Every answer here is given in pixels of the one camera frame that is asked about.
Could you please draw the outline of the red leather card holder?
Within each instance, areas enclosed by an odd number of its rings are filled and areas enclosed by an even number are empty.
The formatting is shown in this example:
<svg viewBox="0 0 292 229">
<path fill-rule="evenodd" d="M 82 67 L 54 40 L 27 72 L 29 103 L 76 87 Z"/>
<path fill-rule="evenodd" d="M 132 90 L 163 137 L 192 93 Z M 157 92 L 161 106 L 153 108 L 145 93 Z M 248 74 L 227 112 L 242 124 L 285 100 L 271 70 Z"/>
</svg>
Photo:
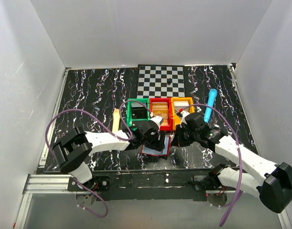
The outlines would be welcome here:
<svg viewBox="0 0 292 229">
<path fill-rule="evenodd" d="M 170 137 L 166 136 L 164 140 L 159 141 L 159 143 L 155 146 L 143 146 L 141 153 L 148 156 L 168 156 L 170 151 Z"/>
</svg>

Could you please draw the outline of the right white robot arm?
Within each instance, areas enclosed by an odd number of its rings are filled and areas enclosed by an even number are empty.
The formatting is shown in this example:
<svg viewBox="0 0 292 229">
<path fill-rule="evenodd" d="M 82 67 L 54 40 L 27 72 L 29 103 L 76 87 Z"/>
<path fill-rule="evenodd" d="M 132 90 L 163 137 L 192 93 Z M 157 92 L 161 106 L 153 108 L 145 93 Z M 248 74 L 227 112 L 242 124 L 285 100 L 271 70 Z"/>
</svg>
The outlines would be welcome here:
<svg viewBox="0 0 292 229">
<path fill-rule="evenodd" d="M 176 126 L 172 146 L 185 147 L 194 142 L 223 156 L 238 166 L 243 174 L 227 165 L 218 165 L 209 172 L 209 183 L 213 189 L 240 187 L 275 213 L 281 213 L 292 201 L 292 167 L 287 163 L 276 164 L 237 145 L 236 141 L 221 129 L 210 128 L 201 114 L 181 109 L 181 123 Z"/>
</svg>

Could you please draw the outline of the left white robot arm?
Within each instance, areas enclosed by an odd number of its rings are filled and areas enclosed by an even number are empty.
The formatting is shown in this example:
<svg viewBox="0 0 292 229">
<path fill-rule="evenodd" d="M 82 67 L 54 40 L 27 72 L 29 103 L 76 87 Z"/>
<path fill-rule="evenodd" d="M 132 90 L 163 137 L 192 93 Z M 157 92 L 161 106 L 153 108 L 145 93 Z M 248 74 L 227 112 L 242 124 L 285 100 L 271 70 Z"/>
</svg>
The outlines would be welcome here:
<svg viewBox="0 0 292 229">
<path fill-rule="evenodd" d="M 51 148 L 62 174 L 70 174 L 76 178 L 78 185 L 85 191 L 91 190 L 95 179 L 89 166 L 84 162 L 90 153 L 102 151 L 134 150 L 144 145 L 156 151 L 164 149 L 165 131 L 160 131 L 163 118 L 156 116 L 139 127 L 131 128 L 133 138 L 129 141 L 126 129 L 116 132 L 118 139 L 110 133 L 85 132 L 76 127 L 55 142 Z"/>
</svg>

